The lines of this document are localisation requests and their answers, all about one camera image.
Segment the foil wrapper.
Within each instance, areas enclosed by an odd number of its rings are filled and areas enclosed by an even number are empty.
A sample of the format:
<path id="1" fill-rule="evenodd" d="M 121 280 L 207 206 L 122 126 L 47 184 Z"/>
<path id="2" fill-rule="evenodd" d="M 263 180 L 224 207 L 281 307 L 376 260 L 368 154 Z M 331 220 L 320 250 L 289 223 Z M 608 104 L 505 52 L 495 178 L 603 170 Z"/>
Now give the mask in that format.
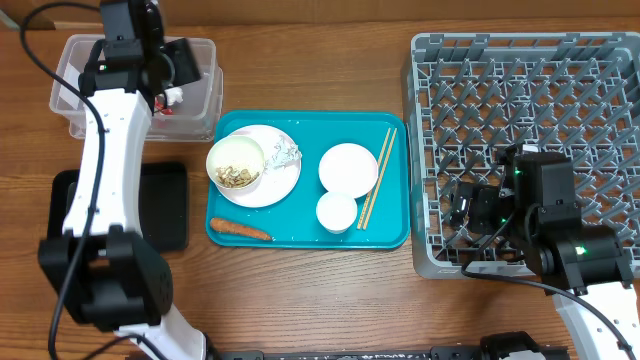
<path id="1" fill-rule="evenodd" d="M 267 148 L 265 169 L 267 171 L 275 171 L 285 168 L 292 163 L 298 162 L 301 158 L 302 153 L 298 146 L 284 135 L 280 135 L 278 140 Z"/>

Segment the small white cup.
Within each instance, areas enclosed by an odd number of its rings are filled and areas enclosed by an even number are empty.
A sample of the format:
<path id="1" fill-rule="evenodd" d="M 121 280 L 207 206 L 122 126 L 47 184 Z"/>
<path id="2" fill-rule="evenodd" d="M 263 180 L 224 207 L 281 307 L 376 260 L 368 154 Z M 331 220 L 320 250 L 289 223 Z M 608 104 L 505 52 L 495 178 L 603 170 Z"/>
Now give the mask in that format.
<path id="1" fill-rule="evenodd" d="M 316 204 L 316 218 L 330 233 L 341 234 L 348 230 L 357 216 L 354 198 L 340 192 L 327 192 Z"/>

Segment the red snack wrapper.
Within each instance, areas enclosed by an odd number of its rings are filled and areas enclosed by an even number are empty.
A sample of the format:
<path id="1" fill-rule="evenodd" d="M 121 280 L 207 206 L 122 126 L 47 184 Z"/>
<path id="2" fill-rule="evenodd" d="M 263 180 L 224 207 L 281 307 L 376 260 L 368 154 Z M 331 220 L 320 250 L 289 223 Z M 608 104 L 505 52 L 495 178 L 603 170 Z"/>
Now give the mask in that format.
<path id="1" fill-rule="evenodd" d="M 153 113 L 169 116 L 173 114 L 173 110 L 169 106 L 169 101 L 165 97 L 157 97 L 155 99 Z"/>

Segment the peanut shells pile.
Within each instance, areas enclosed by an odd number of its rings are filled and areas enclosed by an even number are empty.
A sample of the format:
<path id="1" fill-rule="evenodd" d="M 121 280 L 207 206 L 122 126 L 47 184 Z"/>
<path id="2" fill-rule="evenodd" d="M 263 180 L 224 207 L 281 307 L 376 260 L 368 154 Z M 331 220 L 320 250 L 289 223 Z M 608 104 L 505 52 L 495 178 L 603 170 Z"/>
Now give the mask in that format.
<path id="1" fill-rule="evenodd" d="M 254 183 L 259 175 L 259 171 L 252 171 L 248 168 L 238 168 L 234 166 L 218 167 L 216 169 L 215 181 L 224 188 L 239 189 Z"/>

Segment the small white plate bowl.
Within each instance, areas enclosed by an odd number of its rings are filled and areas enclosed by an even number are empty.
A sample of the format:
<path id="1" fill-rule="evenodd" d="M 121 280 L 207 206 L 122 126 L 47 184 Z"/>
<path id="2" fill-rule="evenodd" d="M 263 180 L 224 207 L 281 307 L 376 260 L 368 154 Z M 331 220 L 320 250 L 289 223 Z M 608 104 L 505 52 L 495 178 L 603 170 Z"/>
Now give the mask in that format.
<path id="1" fill-rule="evenodd" d="M 358 199 L 376 184 L 379 168 L 376 158 L 365 147 L 342 143 L 331 147 L 321 157 L 318 175 L 328 192 L 340 192 Z"/>

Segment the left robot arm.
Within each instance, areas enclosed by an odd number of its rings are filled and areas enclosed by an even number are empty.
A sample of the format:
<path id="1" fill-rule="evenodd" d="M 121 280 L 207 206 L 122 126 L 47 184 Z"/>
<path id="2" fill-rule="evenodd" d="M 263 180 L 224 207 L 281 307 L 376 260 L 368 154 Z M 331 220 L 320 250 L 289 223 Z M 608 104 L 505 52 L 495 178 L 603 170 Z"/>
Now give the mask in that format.
<path id="1" fill-rule="evenodd" d="M 153 359 L 213 359 L 207 335 L 173 302 L 170 267 L 139 219 L 142 152 L 156 98 L 200 79 L 185 39 L 167 41 L 154 1 L 103 1 L 104 35 L 70 90 L 84 105 L 85 140 L 76 190 L 59 236 L 38 262 L 63 313 L 131 341 Z"/>

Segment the cream bowl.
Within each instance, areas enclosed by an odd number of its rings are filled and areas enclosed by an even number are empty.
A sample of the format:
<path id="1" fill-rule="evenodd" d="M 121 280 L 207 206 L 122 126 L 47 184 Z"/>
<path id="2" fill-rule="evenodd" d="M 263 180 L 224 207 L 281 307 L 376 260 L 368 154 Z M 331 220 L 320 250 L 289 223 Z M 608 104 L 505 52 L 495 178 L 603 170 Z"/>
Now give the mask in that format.
<path id="1" fill-rule="evenodd" d="M 220 189 L 241 191 L 255 188 L 265 171 L 265 155 L 261 146 L 252 138 L 243 135 L 230 135 L 217 141 L 206 157 L 206 172 L 210 180 Z M 254 183 L 244 188 L 228 189 L 215 181 L 218 167 L 234 166 L 259 171 L 260 175 Z"/>

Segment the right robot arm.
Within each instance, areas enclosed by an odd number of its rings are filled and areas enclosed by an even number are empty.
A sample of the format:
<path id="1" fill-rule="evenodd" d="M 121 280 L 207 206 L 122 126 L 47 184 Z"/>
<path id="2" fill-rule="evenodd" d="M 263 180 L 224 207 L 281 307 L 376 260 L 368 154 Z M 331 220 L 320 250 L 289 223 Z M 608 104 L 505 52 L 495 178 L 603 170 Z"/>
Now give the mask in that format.
<path id="1" fill-rule="evenodd" d="M 456 185 L 450 225 L 485 236 L 478 255 L 497 237 L 518 250 L 580 358 L 638 358 L 638 298 L 628 257 L 613 228 L 583 224 L 571 160 L 511 145 L 497 162 L 504 168 L 499 185 Z"/>

